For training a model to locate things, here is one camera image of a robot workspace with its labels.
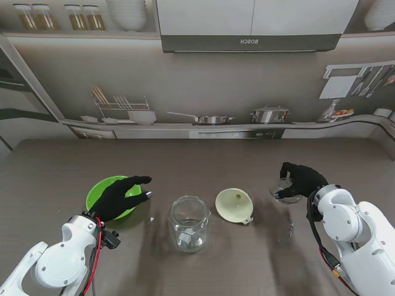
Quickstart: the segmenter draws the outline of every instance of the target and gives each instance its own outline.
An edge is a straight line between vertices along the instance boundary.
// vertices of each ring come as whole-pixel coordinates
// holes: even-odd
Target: clear glass jar
[[[14,4],[22,25],[27,30],[38,30],[37,21],[31,12],[29,4]]]
[[[57,30],[54,17],[49,13],[49,6],[46,4],[33,4],[33,9],[37,15],[39,28],[42,30]]]
[[[210,210],[198,197],[187,195],[176,200],[168,215],[173,245],[188,253],[201,250],[209,238],[210,216]]]
[[[85,16],[82,14],[81,6],[79,5],[65,5],[69,12],[70,23],[72,23],[73,30],[85,31],[89,30],[86,25]]]
[[[281,202],[283,204],[296,204],[300,201],[301,195],[285,197],[280,199],[278,196],[278,191],[284,190],[286,188],[291,187],[293,184],[293,180],[291,178],[281,178],[279,179],[275,185],[270,187],[270,194],[275,198],[277,202]]]
[[[98,6],[82,5],[82,7],[86,11],[86,18],[88,19],[91,30],[106,30],[106,28],[104,28],[103,18],[101,17]]]

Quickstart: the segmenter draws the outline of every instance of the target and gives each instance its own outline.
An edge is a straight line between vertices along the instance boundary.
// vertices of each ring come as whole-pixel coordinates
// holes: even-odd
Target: bottle
[[[42,30],[57,30],[56,22],[49,13],[49,6],[46,4],[33,4],[33,9],[37,14],[39,28]]]
[[[88,19],[91,30],[106,30],[98,6],[82,5],[82,7],[86,11],[86,18]]]
[[[19,14],[20,21],[27,30],[38,30],[37,21],[31,12],[31,7],[28,4],[14,4],[16,11]]]
[[[81,6],[79,5],[65,5],[64,6],[69,12],[69,19],[72,23],[73,30],[85,31],[89,30],[86,25],[85,17],[82,14]]]

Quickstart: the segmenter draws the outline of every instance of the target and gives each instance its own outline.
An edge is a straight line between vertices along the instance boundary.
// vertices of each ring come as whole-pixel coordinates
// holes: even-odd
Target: red wire
[[[326,265],[328,265],[329,269],[333,271],[334,269],[332,268],[332,266],[330,266],[330,264],[329,264],[329,263],[327,262],[327,260],[325,259],[321,247],[320,247],[320,254],[321,254],[321,257],[322,257],[323,261],[326,263]],[[354,295],[359,296],[359,295],[358,295],[357,293],[355,293],[354,290],[346,283],[346,281],[345,281],[344,279],[341,278],[341,276],[338,277],[338,279],[339,279],[339,281],[341,281],[341,283],[342,283],[343,285],[345,285]]]
[[[98,217],[95,217],[95,218],[99,222],[99,225],[101,225],[100,219]],[[88,291],[88,289],[89,289],[89,287],[90,287],[90,285],[92,283],[92,280],[93,280],[93,277],[94,277],[94,273],[96,271],[96,267],[98,267],[99,256],[100,256],[100,249],[101,249],[100,248],[100,246],[101,246],[101,236],[102,236],[102,232],[100,231],[99,232],[99,238],[98,238],[98,250],[96,251],[96,256],[94,258],[94,265],[93,265],[93,269],[92,269],[92,274],[91,274],[91,277],[90,277],[90,279],[88,281],[88,284],[86,285],[86,288],[85,288],[83,294],[87,293],[87,291]]]

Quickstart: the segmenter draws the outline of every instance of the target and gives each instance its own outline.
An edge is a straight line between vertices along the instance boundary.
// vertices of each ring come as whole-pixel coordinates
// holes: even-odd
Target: stainless steel pot
[[[194,117],[195,122],[199,125],[223,125],[234,120],[234,117],[229,116],[195,116],[182,113],[168,112],[169,114],[182,115],[188,117]]]
[[[289,114],[289,109],[278,107],[265,107],[255,109],[251,114],[252,123],[284,122]]]

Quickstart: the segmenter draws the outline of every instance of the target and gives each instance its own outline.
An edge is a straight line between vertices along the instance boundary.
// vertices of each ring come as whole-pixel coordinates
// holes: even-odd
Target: countertop
[[[192,124],[177,124],[177,123],[154,123],[152,125],[136,125],[136,124],[119,124],[106,125],[104,123],[87,123],[81,120],[60,120],[59,122],[70,125],[79,126],[82,128],[92,128],[103,131],[112,130],[251,130],[251,129],[265,129],[265,128],[294,128],[294,129],[320,129],[330,128],[332,126],[343,125],[352,122],[367,122],[377,123],[383,125],[389,130],[395,130],[395,123],[385,117],[376,115],[356,115],[345,120],[339,120],[330,123],[268,123],[268,124],[243,124],[243,125],[192,125]]]
[[[368,139],[28,140],[0,170],[0,282],[37,242],[61,240],[62,224],[85,209],[98,181],[149,175],[153,180],[145,188],[152,199],[107,224],[122,243],[101,253],[98,296],[352,295],[320,258],[305,200],[287,206],[268,193],[284,161],[315,168],[356,202],[373,202],[395,224],[395,166]],[[216,195],[229,187],[252,197],[251,224],[226,222],[216,212]],[[212,212],[209,244],[193,255],[168,242],[167,214],[183,195],[200,197]],[[318,231],[337,254],[321,224]],[[59,293],[30,279],[23,285],[31,296]]]

